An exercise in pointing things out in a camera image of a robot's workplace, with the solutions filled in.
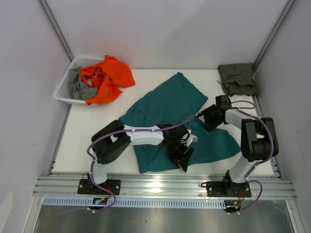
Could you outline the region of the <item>teal green shorts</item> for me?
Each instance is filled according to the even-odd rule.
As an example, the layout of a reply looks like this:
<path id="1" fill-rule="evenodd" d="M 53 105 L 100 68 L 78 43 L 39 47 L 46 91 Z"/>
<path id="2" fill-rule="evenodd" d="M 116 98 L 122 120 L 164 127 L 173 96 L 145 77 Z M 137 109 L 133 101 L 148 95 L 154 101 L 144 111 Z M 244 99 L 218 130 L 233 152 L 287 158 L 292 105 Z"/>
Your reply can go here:
<path id="1" fill-rule="evenodd" d="M 153 91 L 137 100 L 120 120 L 128 126 L 151 127 L 156 124 L 176 125 L 199 112 L 208 97 L 197 89 L 182 73 L 163 82 Z M 189 164 L 212 163 L 240 153 L 237 141 L 228 131 L 215 129 L 208 132 L 204 122 L 196 118 L 186 123 L 198 141 L 191 143 L 194 149 Z M 169 158 L 167 147 L 141 145 L 134 146 L 139 172 L 178 169 Z"/>

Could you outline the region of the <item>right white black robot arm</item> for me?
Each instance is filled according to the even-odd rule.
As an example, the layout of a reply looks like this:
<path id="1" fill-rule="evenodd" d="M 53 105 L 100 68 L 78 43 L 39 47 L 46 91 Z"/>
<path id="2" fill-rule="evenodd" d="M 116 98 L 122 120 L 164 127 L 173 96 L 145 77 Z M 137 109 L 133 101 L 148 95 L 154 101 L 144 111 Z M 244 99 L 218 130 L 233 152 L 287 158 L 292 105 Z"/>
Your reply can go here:
<path id="1" fill-rule="evenodd" d="M 227 95 L 215 98 L 216 103 L 202 110 L 207 131 L 215 130 L 221 124 L 230 124 L 241 131 L 241 157 L 226 172 L 220 182 L 202 183 L 209 197 L 233 197 L 239 193 L 250 196 L 249 176 L 258 166 L 278 155 L 279 147 L 274 121 L 270 117 L 259 118 L 246 113 L 244 107 L 234 107 Z"/>

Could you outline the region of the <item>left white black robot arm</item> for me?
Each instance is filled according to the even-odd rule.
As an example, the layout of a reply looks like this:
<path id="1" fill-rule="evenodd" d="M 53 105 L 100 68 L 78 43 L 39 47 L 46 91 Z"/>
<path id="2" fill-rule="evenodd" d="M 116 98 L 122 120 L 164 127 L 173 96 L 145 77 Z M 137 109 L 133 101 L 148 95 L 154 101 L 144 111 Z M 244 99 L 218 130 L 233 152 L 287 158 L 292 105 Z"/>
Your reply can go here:
<path id="1" fill-rule="evenodd" d="M 94 194 L 105 190 L 108 164 L 116 161 L 129 146 L 164 146 L 168 149 L 169 160 L 187 172 L 194 152 L 190 145 L 197 142 L 198 137 L 186 128 L 185 123 L 187 121 L 176 125 L 133 127 L 125 125 L 121 120 L 112 121 L 92 136 L 91 144 L 87 148 L 87 153 L 92 158 L 88 188 Z"/>

